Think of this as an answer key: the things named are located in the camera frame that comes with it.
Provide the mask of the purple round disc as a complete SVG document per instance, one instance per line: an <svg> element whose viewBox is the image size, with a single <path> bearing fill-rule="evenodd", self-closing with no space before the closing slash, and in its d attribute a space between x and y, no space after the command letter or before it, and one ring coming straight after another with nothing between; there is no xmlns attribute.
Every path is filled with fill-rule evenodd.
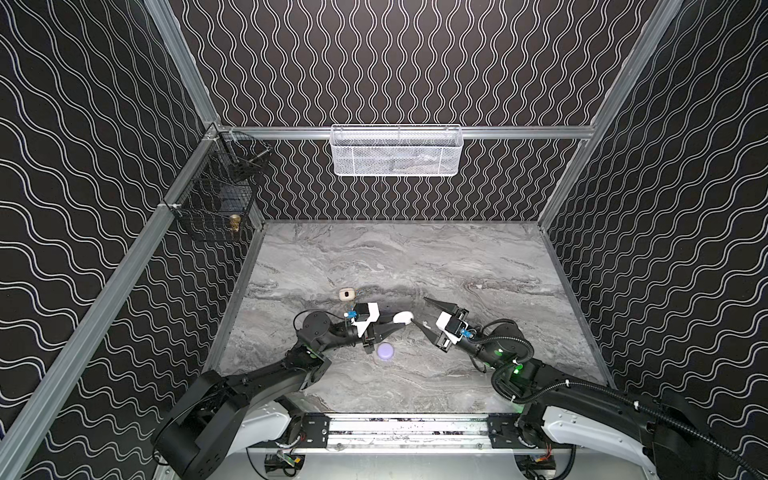
<svg viewBox="0 0 768 480"><path fill-rule="evenodd" d="M390 361L394 358L395 348L392 344L383 342L377 346L376 354L380 360Z"/></svg>

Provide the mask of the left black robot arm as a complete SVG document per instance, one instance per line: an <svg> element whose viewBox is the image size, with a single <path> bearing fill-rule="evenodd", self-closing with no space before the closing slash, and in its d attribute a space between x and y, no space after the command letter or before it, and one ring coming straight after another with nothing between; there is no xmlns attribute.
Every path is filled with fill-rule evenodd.
<svg viewBox="0 0 768 480"><path fill-rule="evenodd" d="M367 353L409 325L410 311L387 313L358 303L337 316L324 310L299 314L296 343L265 367L222 376L197 377L153 433L152 456L182 479L206 479L227 456L284 436L295 414L281 404L286 395L317 383L329 369L327 354L360 345Z"/></svg>

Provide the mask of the white round disc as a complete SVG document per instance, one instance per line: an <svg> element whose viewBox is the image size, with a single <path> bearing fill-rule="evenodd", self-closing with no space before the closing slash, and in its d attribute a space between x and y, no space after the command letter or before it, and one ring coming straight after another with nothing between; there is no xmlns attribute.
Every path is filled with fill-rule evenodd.
<svg viewBox="0 0 768 480"><path fill-rule="evenodd" d="M410 312L410 311L401 311L401 312L396 313L393 316L392 321L395 324L409 325L413 321L413 319L414 319L414 315L413 315L412 312Z"/></svg>

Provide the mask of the beige earbud charging case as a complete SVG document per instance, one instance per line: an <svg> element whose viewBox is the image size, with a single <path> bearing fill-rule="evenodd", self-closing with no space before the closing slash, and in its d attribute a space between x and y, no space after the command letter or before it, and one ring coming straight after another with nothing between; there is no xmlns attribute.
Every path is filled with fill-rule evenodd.
<svg viewBox="0 0 768 480"><path fill-rule="evenodd" d="M342 302L353 301L356 298L356 291L351 287L342 288L338 291L338 298Z"/></svg>

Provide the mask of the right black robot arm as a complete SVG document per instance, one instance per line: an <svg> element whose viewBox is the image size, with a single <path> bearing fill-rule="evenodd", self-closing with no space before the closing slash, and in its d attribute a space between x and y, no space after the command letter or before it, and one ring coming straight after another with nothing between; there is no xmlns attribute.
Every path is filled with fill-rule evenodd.
<svg viewBox="0 0 768 480"><path fill-rule="evenodd" d="M427 299L438 310L418 328L440 350L458 348L491 373L497 395L521 407L511 431L527 446L585 447L645 469L657 479L716 479L728 466L753 479L764 473L718 441L682 396L660 398L583 380L547 364L511 319L468 323L466 309Z"/></svg>

